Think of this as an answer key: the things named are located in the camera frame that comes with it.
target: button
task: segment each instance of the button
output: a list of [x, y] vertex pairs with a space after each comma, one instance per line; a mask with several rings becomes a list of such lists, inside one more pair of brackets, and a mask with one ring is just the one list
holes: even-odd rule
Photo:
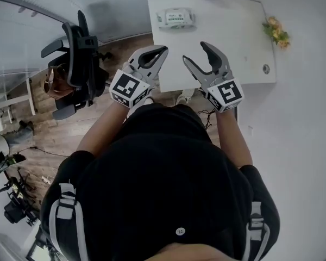
[[183, 227], [180, 227], [180, 228], [176, 229], [176, 231], [175, 231], [177, 236], [182, 236], [183, 234], [185, 234], [185, 232], [186, 232], [186, 230]]

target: wooden floor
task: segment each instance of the wooden floor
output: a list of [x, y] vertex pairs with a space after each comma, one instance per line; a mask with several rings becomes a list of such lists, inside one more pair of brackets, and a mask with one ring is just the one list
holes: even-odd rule
[[[112, 59], [107, 59], [104, 62], [106, 70], [110, 73], [110, 79], [135, 50], [152, 44], [152, 35], [149, 34], [113, 42], [100, 47], [100, 52], [105, 53], [110, 51], [114, 55]], [[56, 110], [54, 99], [48, 97], [43, 91], [45, 76], [46, 72], [44, 71], [32, 78], [32, 93], [35, 108], [37, 110], [35, 116], [32, 116], [29, 103], [26, 101], [12, 106], [12, 113], [15, 118], [13, 124], [10, 124], [6, 115], [2, 118], [3, 123], [6, 125], [5, 132], [17, 130], [20, 120], [25, 122], [32, 121], [35, 127], [35, 135], [31, 141], [15, 146], [12, 148], [11, 153], [18, 152], [30, 146], [37, 146], [50, 153], [69, 156], [76, 150], [82, 137], [89, 128], [112, 103], [107, 88], [101, 97], [95, 99], [94, 105], [91, 107], [85, 107], [67, 119], [56, 121], [52, 118], [52, 112]], [[160, 93], [159, 90], [155, 90], [153, 92], [153, 97], [156, 102], [160, 102], [167, 106], [173, 106], [179, 94], [179, 91]], [[211, 104], [198, 94], [198, 92], [195, 92], [189, 106], [192, 107], [195, 112], [212, 110]], [[205, 124], [207, 114], [201, 114], [200, 117]], [[208, 129], [209, 136], [212, 142], [219, 146], [215, 115], [211, 116], [210, 122], [212, 126]], [[8, 174], [15, 175], [17, 166], [22, 168], [21, 173], [23, 175], [30, 174], [28, 183], [36, 187], [33, 194], [37, 197], [36, 207], [39, 207], [38, 201], [42, 200], [48, 189], [48, 185], [42, 181], [41, 176], [53, 180], [60, 163], [65, 157], [53, 156], [37, 150], [25, 150], [22, 152], [22, 155], [24, 155], [27, 160], [18, 165], [9, 167]]]

